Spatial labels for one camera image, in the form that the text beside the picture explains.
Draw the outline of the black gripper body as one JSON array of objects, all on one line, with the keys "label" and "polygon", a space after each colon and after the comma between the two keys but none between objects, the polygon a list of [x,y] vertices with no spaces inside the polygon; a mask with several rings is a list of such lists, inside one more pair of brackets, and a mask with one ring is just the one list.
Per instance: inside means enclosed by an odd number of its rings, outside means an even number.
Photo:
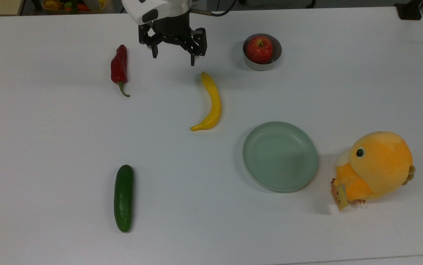
[{"label": "black gripper body", "polygon": [[153,30],[167,36],[191,37],[190,13],[155,20]]}]

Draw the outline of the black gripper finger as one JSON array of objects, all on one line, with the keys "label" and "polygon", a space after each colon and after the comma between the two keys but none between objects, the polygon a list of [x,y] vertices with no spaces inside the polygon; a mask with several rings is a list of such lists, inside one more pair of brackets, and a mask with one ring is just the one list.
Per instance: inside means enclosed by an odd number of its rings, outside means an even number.
[{"label": "black gripper finger", "polygon": [[190,65],[195,66],[195,61],[200,56],[205,56],[207,51],[207,36],[205,28],[195,30],[187,29],[171,37],[172,43],[180,46],[190,55]]},{"label": "black gripper finger", "polygon": [[151,50],[153,58],[157,58],[159,49],[158,45],[161,42],[166,42],[168,36],[156,32],[154,35],[149,35],[149,31],[152,29],[152,24],[144,24],[138,26],[138,39],[140,44],[144,44],[148,49]]}]

